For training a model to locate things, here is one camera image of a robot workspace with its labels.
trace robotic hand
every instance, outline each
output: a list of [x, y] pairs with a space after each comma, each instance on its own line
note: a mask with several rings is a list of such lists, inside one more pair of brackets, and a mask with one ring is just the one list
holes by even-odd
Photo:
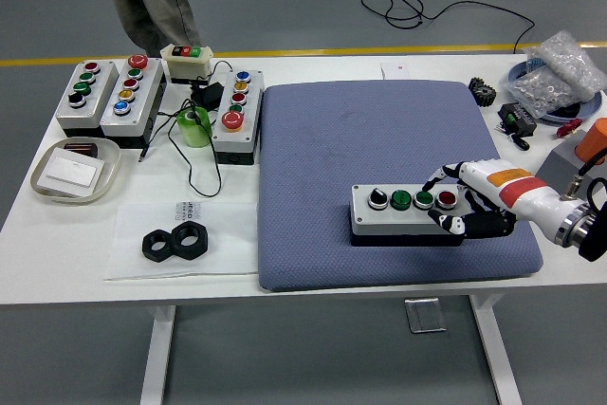
[[465, 161], [436, 170], [422, 190], [430, 190], [446, 177], [458, 179], [458, 191], [473, 212], [457, 217], [429, 211], [432, 220], [448, 232], [468, 239], [508, 236], [517, 220], [527, 220], [550, 242], [564, 248], [575, 246], [582, 257], [595, 261], [607, 250], [607, 203], [598, 210], [592, 201], [595, 182], [588, 192], [590, 203], [575, 196], [582, 175], [576, 176], [573, 190], [559, 195], [506, 160]]

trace blue foam pad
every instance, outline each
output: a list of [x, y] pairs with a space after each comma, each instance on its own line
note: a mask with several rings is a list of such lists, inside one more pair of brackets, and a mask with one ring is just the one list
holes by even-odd
[[269, 290], [496, 279], [543, 264], [527, 223], [460, 247], [352, 247], [354, 184], [423, 183], [440, 166], [498, 157], [461, 83], [272, 86], [263, 101], [259, 281]]

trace white table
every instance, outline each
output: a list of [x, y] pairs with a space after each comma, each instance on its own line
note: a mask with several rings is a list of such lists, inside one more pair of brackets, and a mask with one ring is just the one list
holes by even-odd
[[[497, 111], [506, 95], [501, 80], [523, 55], [374, 56], [230, 59], [237, 69], [264, 72], [266, 86], [335, 80], [379, 80], [383, 63], [406, 64], [412, 79], [459, 81], [480, 77], [498, 89], [498, 98], [482, 113], [501, 157], [537, 172], [551, 149], [561, 141], [556, 128], [540, 124], [529, 138], [531, 150], [521, 152], [497, 132]], [[223, 82], [228, 68], [219, 65], [215, 78]], [[169, 84], [161, 109], [175, 111], [188, 96], [187, 87]], [[584, 123], [589, 128], [607, 108]], [[466, 120], [462, 135], [467, 134]], [[0, 233], [0, 305], [136, 304], [156, 305], [148, 370], [142, 403], [159, 403], [168, 362], [175, 305], [204, 304], [230, 299], [287, 299], [301, 297], [423, 297], [470, 295], [487, 359], [502, 403], [521, 403], [506, 357], [492, 306], [504, 293], [529, 288], [607, 283], [607, 261], [590, 264], [575, 249], [561, 249], [534, 227], [544, 265], [529, 277], [507, 280], [428, 285], [374, 286], [306, 292], [271, 293], [259, 287], [256, 275], [197, 276], [174, 279], [105, 282], [117, 208], [134, 203], [175, 203], [198, 200], [187, 184], [187, 167], [165, 135], [155, 139], [148, 156], [138, 163], [138, 150], [123, 150], [119, 174], [109, 191], [85, 206], [48, 201], [29, 186], [29, 175], [39, 158], [64, 133], [56, 120], [46, 131], [24, 183]], [[209, 148], [188, 150], [194, 160], [193, 179], [203, 192], [213, 189], [216, 176]], [[256, 202], [259, 167], [222, 166], [224, 186], [213, 201]]]

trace black gear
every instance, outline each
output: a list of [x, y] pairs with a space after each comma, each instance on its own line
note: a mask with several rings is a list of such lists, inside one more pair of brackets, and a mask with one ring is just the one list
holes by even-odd
[[470, 80], [470, 84], [468, 84], [468, 89], [471, 92], [472, 90], [474, 90], [479, 85], [485, 85], [485, 82], [482, 79], [480, 79], [480, 78], [472, 78]]
[[491, 106], [496, 95], [495, 89], [489, 85], [478, 85], [472, 89], [476, 104], [482, 107]]

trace table leg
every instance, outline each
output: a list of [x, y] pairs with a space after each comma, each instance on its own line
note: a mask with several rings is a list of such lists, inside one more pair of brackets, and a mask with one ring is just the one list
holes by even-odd
[[472, 294], [469, 297], [476, 325], [485, 348], [485, 356], [493, 377], [497, 398], [501, 405], [522, 405], [519, 389], [516, 386], [504, 341], [500, 334], [500, 328], [493, 313], [493, 306], [502, 296], [504, 295], [480, 296]]
[[154, 328], [141, 389], [141, 405], [160, 405], [162, 403], [171, 353], [175, 309], [175, 305], [159, 305], [153, 309]]

